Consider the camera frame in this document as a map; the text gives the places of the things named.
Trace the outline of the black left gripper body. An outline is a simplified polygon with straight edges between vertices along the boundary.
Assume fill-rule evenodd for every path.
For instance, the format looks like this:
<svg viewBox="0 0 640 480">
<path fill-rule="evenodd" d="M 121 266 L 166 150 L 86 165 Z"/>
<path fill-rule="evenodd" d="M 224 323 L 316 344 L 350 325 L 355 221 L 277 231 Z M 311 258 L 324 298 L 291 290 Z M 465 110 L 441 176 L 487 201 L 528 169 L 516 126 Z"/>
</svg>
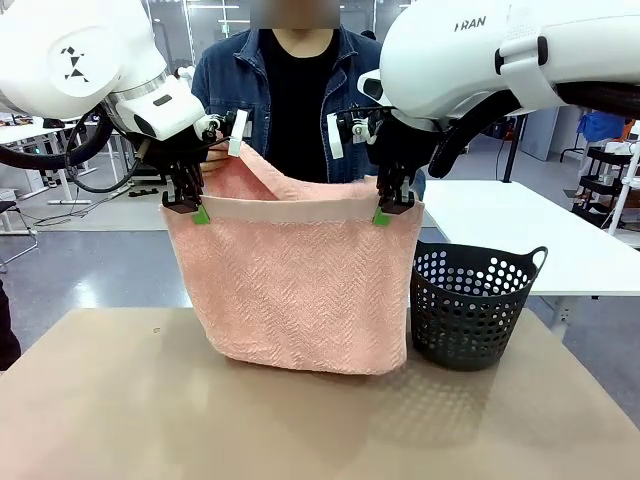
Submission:
<svg viewBox="0 0 640 480">
<path fill-rule="evenodd" d="M 178 162 L 200 164 L 219 139 L 216 132 L 198 133 L 194 127 L 188 127 L 164 141 L 151 140 L 143 162 L 154 168 L 168 168 Z"/>
</svg>

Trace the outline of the person's right hand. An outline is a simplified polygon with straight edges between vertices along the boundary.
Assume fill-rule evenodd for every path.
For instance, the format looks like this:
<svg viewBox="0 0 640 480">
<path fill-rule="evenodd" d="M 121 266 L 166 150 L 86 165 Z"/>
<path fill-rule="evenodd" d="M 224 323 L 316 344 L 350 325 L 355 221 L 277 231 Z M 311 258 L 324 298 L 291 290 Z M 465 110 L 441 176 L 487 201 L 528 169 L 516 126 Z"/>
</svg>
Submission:
<svg viewBox="0 0 640 480">
<path fill-rule="evenodd" d="M 226 167 L 234 159 L 235 157 L 231 156 L 226 148 L 211 148 L 207 152 L 206 160 L 200 164 L 201 172 L 203 175 L 218 174 L 221 169 Z"/>
</svg>

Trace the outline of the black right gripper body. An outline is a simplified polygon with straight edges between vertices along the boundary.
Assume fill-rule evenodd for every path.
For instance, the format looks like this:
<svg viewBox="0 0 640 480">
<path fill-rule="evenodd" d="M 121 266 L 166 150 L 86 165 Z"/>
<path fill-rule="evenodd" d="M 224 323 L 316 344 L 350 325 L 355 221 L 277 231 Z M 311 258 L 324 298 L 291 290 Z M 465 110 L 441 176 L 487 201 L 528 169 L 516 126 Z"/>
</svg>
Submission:
<svg viewBox="0 0 640 480">
<path fill-rule="evenodd" d="M 396 162 L 411 173 L 427 165 L 439 143 L 439 133 L 416 129 L 395 117 L 384 119 L 368 146 L 372 165 L 382 168 Z"/>
</svg>

